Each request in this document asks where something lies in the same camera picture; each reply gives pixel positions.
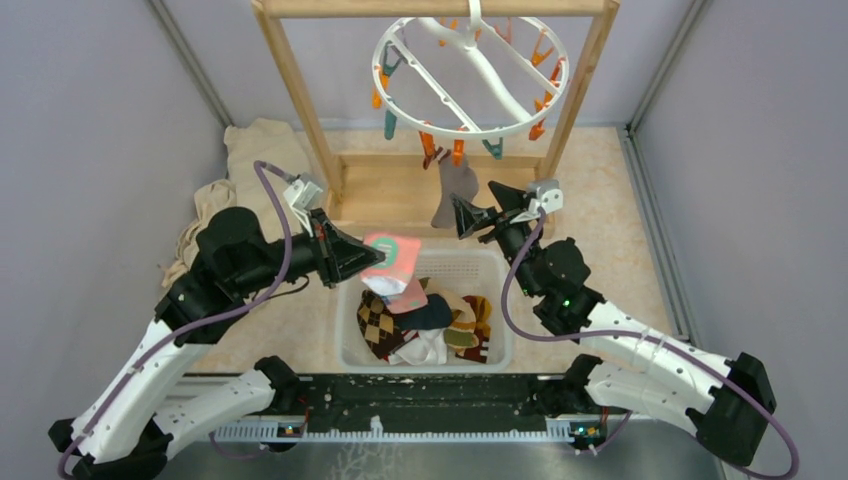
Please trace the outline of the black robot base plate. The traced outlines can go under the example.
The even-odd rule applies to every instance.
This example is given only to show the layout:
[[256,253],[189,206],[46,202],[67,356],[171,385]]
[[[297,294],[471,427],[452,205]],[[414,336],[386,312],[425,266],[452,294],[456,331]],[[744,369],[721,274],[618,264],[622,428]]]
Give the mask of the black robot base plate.
[[309,433],[474,434],[541,432],[549,419],[599,420],[602,407],[566,374],[302,374],[268,415],[302,417]]

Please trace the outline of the white sock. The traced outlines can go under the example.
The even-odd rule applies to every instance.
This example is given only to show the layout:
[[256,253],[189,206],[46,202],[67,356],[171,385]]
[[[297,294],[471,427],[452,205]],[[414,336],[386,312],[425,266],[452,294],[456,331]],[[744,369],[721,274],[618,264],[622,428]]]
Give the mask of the white sock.
[[388,356],[390,365],[408,364],[444,365],[448,360],[448,346],[444,330],[417,330],[412,337]]

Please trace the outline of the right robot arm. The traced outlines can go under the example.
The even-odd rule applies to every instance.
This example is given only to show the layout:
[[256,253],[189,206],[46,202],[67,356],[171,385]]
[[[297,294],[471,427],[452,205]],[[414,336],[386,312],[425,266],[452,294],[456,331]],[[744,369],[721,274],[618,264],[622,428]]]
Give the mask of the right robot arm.
[[502,295],[517,283],[539,298],[533,313],[549,331],[547,341],[565,337],[615,360],[578,357],[563,385],[567,406],[647,414],[694,436],[724,462],[750,466],[776,410],[762,361],[748,353],[727,358],[662,334],[587,286],[591,269],[573,238],[541,246],[548,214],[563,205],[557,182],[520,190],[492,181],[489,189],[496,207],[451,195],[458,237],[478,234],[499,246],[510,265]]

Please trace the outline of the white perforated plastic basket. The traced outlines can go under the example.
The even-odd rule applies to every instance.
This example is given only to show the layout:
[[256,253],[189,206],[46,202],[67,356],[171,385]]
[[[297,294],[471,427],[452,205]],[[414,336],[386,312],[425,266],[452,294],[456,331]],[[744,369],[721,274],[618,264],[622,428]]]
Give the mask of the white perforated plastic basket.
[[347,373],[355,374],[490,374],[506,369],[513,357],[514,334],[506,325],[501,304],[501,292],[508,264],[500,255],[486,249],[453,250],[424,249],[419,255],[415,275],[430,277],[450,291],[485,297],[493,307],[489,317],[491,334],[484,363],[474,362],[451,353],[442,365],[391,365],[378,359],[367,347],[356,320],[365,285],[357,277],[338,287],[336,306],[336,357]]

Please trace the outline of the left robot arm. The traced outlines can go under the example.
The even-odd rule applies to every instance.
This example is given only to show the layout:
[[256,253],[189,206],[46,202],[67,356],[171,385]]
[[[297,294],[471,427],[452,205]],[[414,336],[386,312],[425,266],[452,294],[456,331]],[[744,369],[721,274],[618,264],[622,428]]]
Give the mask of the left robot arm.
[[184,373],[283,282],[317,274],[334,287],[384,259],[337,229],[321,209],[309,229],[268,241],[245,207],[216,213],[197,237],[198,256],[156,306],[122,372],[83,414],[56,421],[49,436],[64,479],[152,479],[191,443],[261,412],[285,414],[300,399],[299,378],[268,356],[222,387],[173,407],[164,400]]

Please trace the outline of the dark blue sock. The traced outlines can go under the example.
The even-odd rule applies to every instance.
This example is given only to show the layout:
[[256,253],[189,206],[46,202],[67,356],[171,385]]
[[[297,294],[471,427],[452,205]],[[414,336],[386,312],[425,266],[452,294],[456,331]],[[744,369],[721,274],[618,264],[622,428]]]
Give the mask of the dark blue sock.
[[447,301],[438,294],[429,294],[427,300],[422,308],[397,314],[397,326],[401,330],[436,330],[450,326],[453,313]]

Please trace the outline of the argyle brown sock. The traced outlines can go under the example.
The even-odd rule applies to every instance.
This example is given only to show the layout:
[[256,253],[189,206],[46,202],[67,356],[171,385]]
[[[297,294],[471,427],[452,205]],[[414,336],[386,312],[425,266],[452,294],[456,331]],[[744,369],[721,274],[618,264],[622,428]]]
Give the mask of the argyle brown sock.
[[359,331],[368,350],[375,358],[389,361],[389,357],[414,338],[412,330],[402,330],[395,315],[383,300],[370,290],[363,290],[356,309]]

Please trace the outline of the pink sock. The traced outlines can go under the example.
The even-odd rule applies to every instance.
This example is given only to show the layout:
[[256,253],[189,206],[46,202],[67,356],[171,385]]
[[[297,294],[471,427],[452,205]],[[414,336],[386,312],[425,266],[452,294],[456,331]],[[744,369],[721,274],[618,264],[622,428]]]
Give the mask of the pink sock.
[[402,314],[425,307],[427,296],[415,277],[421,240],[376,232],[366,235],[364,243],[385,255],[382,261],[360,273],[366,287],[383,300],[391,313]]

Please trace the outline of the mustard yellow sock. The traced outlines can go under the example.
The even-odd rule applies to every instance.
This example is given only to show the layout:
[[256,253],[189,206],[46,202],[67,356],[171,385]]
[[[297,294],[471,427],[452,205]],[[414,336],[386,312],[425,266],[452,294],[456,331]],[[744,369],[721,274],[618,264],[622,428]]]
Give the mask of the mustard yellow sock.
[[492,314],[491,303],[483,296],[466,295],[463,297],[471,307],[475,316],[475,335],[481,340],[488,342],[491,337],[491,325],[489,318]]

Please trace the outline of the beige striped ribbed sock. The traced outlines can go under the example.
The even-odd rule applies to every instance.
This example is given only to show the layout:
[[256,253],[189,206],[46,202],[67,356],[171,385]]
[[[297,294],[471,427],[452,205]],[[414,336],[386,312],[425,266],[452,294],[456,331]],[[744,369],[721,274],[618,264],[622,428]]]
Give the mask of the beige striped ribbed sock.
[[446,344],[456,351],[475,348],[480,345],[476,331],[476,315],[471,306],[458,294],[444,287],[431,277],[421,280],[427,294],[437,294],[447,303],[452,321],[443,332]]

